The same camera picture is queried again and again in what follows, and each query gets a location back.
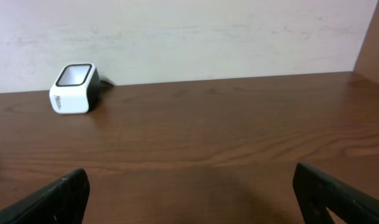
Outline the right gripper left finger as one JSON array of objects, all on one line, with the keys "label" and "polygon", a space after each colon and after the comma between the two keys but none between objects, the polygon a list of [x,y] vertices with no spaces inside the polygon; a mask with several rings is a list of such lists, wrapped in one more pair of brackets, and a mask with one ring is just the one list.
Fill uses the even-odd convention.
[{"label": "right gripper left finger", "polygon": [[87,173],[76,169],[0,210],[0,223],[81,224],[89,194]]}]

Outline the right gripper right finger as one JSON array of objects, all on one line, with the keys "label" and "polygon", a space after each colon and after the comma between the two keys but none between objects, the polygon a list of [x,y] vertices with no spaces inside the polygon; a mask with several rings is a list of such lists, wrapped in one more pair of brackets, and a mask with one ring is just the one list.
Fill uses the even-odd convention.
[{"label": "right gripper right finger", "polygon": [[292,186],[305,223],[379,223],[379,200],[308,165],[298,163]]}]

